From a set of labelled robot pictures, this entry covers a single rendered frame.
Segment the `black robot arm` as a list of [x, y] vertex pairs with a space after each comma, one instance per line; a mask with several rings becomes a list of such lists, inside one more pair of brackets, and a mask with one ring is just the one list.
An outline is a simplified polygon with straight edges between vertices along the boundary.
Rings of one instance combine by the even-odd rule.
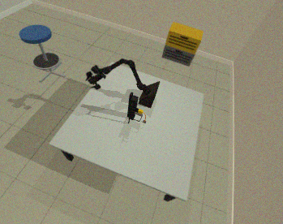
[[[137, 88], [139, 88], [140, 90], [143, 90], [143, 92], [145, 93], [144, 95], [149, 94], [151, 92], [151, 90], [148, 88], [148, 86], [146, 86], [145, 84], [142, 84], [142, 82], [140, 81], [138, 73], [137, 73], [137, 71], [135, 69], [135, 63], [132, 60], [127, 60], [127, 59], [121, 58], [120, 60], [118, 60], [117, 62], [113, 63], [110, 66], [107, 66], [107, 67], [104, 67], [104, 68], [99, 68], [97, 65], [95, 65], [90, 70], [94, 74], [96, 74], [97, 79], [99, 79], [99, 80], [102, 79], [102, 78], [105, 79], [107, 74], [109, 74], [115, 67], [118, 67], [119, 65], [121, 65], [123, 63], [129, 65], [129, 67], [131, 68], [131, 70], [132, 70], [132, 72], [133, 72], [133, 74], [135, 76], [135, 79], [137, 81], [137, 84], [136, 84]], [[103, 73], [106, 74], [106, 75], [104, 75]], [[96, 80], [94, 79], [94, 75], [91, 76], [88, 79], [88, 82], [90, 84], [95, 84], [96, 83]]]

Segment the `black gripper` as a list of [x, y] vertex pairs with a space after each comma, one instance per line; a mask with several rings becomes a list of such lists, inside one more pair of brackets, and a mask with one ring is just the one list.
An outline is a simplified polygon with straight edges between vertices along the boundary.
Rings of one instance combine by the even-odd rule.
[[[86, 80], [92, 76], [92, 73], [91, 73], [90, 71], [86, 72], [85, 74], [86, 74], [86, 76], [87, 76]], [[96, 82], [99, 80], [99, 79], [97, 79], [96, 75], [94, 76], [94, 79], [96, 80]], [[86, 81], [86, 80], [85, 80], [85, 81]], [[92, 86], [91, 88], [95, 88], [95, 89], [97, 90], [97, 89], [99, 89], [100, 87], [101, 87], [101, 86], [100, 86], [99, 84], [95, 83], [95, 85]]]

